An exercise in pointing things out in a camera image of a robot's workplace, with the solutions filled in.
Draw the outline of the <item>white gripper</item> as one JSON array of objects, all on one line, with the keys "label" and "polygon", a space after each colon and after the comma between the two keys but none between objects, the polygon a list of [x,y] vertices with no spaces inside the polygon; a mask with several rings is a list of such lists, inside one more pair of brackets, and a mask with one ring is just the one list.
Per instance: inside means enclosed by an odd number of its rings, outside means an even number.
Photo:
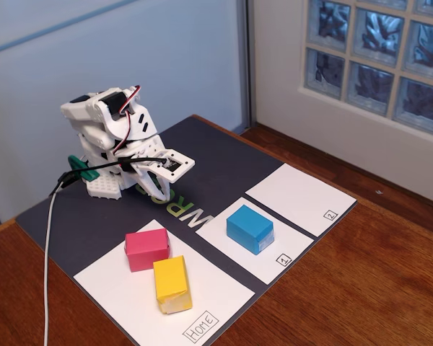
[{"label": "white gripper", "polygon": [[[122,158],[165,157],[165,147],[158,136],[143,141],[132,141],[117,151],[117,160]],[[167,170],[163,163],[158,161],[145,161],[130,165],[130,169],[117,167],[117,174],[138,174],[136,181],[147,194],[161,201],[170,196],[170,183],[163,177]]]}]

